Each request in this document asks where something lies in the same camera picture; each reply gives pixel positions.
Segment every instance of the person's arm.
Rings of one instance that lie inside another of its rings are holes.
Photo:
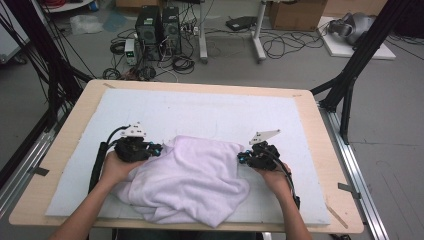
[[[105,158],[102,176],[97,185],[49,240],[85,240],[109,192],[117,183],[124,181],[132,169],[142,164],[143,162],[125,163],[115,152],[110,152]]]
[[[262,175],[268,188],[275,194],[280,203],[287,239],[312,239],[293,200],[289,183],[284,173],[280,171],[255,170]]]

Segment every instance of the tabletop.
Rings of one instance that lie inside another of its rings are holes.
[[[338,189],[347,184],[321,114],[312,94],[307,90],[238,87],[220,85],[153,83],[92,80],[58,133],[40,167],[50,170],[46,176],[34,175],[9,217],[14,225],[58,226],[64,217],[45,216],[63,169],[95,112],[103,93],[110,88],[173,92],[220,93],[233,95],[275,96],[293,98],[305,131],[310,153],[321,184],[330,225],[307,226],[311,232],[360,233],[363,223],[350,192]],[[98,218],[96,227],[212,230],[197,223],[153,224],[135,219]],[[284,225],[274,223],[222,223],[215,230],[284,232]]]

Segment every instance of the towel fold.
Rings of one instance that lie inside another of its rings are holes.
[[[146,221],[217,227],[242,203],[249,184],[237,178],[236,143],[177,136],[160,157],[133,170],[113,193]]]

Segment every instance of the white mat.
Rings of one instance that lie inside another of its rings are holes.
[[[321,20],[318,23],[318,27],[323,26],[324,24],[335,20],[332,17],[321,17]],[[319,33],[323,31],[323,28],[318,29]],[[349,45],[344,38],[341,38],[337,33],[327,33],[324,30],[323,39],[325,47],[327,48],[330,56],[332,57],[351,57],[353,55],[352,46]],[[380,49],[374,54],[372,59],[383,59],[383,60],[394,60],[396,58],[395,54],[387,48],[386,45],[381,44]]]
[[[256,131],[281,129],[268,142],[278,148],[281,160],[294,172],[304,221],[314,225],[330,223],[293,99],[119,89],[109,89],[103,95],[64,170],[46,215],[69,216],[78,207],[87,195],[100,142],[106,141],[117,127],[137,121],[147,132],[146,141],[165,143],[176,135],[188,135],[236,142],[246,149],[250,149],[248,142]],[[243,165],[239,165],[238,171],[251,184],[251,192],[227,221],[283,222],[278,202],[260,175]],[[112,195],[106,199],[100,216],[141,218]]]

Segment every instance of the white bracket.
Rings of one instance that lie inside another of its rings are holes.
[[[141,127],[140,122],[130,125],[129,128],[121,132],[121,136],[124,137],[146,137],[146,132]]]
[[[263,141],[266,141],[275,135],[279,134],[281,132],[280,129],[274,130],[274,131],[266,131],[266,132],[256,132],[255,136],[253,136],[252,140],[249,141],[250,145],[260,143]]]

